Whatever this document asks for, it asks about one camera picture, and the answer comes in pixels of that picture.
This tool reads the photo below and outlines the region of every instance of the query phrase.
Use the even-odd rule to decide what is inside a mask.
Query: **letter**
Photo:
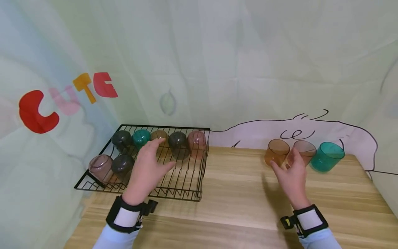
[[[51,97],[61,112],[67,116],[71,116],[79,111],[80,104],[72,86],[66,86],[65,91],[68,93],[71,101],[66,101],[56,88],[52,87],[49,89]]]
[[[90,88],[88,88],[88,84],[90,83],[91,79],[88,73],[82,73],[75,80],[73,80],[73,85],[76,87],[76,90],[78,92],[84,90],[91,104],[94,104],[95,102],[97,102],[97,100],[94,97],[94,95],[91,93]]]
[[[112,81],[108,73],[95,73],[93,81],[94,89],[101,97],[116,98],[118,96],[113,85],[111,83],[105,83],[105,81]]]
[[[33,90],[22,96],[19,102],[20,117],[24,125],[39,134],[49,132],[59,123],[59,116],[53,112],[47,117],[40,115],[39,105],[44,94],[40,90]]]

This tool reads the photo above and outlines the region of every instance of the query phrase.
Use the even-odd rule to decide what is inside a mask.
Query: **black wrist strap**
[[[148,203],[140,203],[137,206],[131,206],[127,204],[121,196],[117,196],[111,209],[109,210],[108,216],[106,217],[106,223],[114,230],[119,231],[121,233],[132,233],[141,228],[142,217],[147,216],[150,213],[153,213],[156,209],[158,202],[154,200],[149,200]],[[137,219],[136,224],[133,227],[122,227],[114,223],[120,208],[124,208],[128,211],[132,212],[140,212],[139,217]]]
[[[311,210],[315,210],[316,214],[318,215],[319,219],[321,220],[322,224],[318,225],[316,227],[312,227],[310,229],[304,230],[303,227],[300,224],[300,220],[298,219],[298,216],[301,214],[304,214],[308,211]],[[288,217],[288,216],[284,216],[281,218],[281,223],[283,225],[283,227],[285,229],[292,229],[292,228],[296,228],[297,231],[297,235],[299,237],[303,237],[306,238],[308,237],[310,234],[323,230],[325,228],[329,227],[328,222],[326,221],[326,219],[323,217],[323,215],[321,214],[321,212],[319,211],[319,209],[317,208],[317,206],[315,204],[307,207],[307,208],[303,208],[300,210],[294,210],[293,211],[293,216]]]

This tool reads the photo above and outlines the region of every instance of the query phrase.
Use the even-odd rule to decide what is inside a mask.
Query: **wrist strap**
[[[116,231],[132,233],[142,227],[142,217],[153,213],[157,205],[154,200],[149,200],[148,203],[131,206],[121,196],[117,196],[106,217],[106,222]]]
[[[296,228],[297,235],[302,238],[329,227],[328,222],[315,204],[294,210],[293,216],[284,216],[281,218],[281,222],[285,229]]]

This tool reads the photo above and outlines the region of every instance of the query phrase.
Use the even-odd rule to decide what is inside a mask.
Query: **dish rack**
[[[168,136],[175,131],[181,131],[185,133],[186,136],[194,130],[199,130],[205,134],[207,146],[201,158],[192,158],[189,156],[183,160],[175,160],[167,145],[159,147],[158,151],[160,151],[160,153],[157,153],[158,162],[166,164],[167,162],[175,161],[176,165],[163,177],[157,187],[149,194],[150,197],[196,202],[200,201],[202,199],[202,180],[205,175],[206,159],[209,153],[210,129],[122,124],[116,131],[127,130],[131,135],[133,135],[136,130],[140,129],[146,129],[150,133],[156,130],[162,130],[165,131]],[[120,155],[118,150],[111,143],[110,139],[99,153],[99,155],[103,154],[109,155],[112,159],[115,159]],[[109,181],[101,182],[87,169],[74,188],[86,191],[123,193],[126,189],[126,185],[123,184],[113,173]]]

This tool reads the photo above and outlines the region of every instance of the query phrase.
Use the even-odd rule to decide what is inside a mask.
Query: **table surface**
[[[343,248],[398,248],[398,220],[355,156],[327,174],[307,167],[308,197]],[[116,194],[95,192],[67,249],[92,248]],[[135,248],[302,248],[288,200],[264,163],[264,150],[210,147],[200,202],[156,199]]]

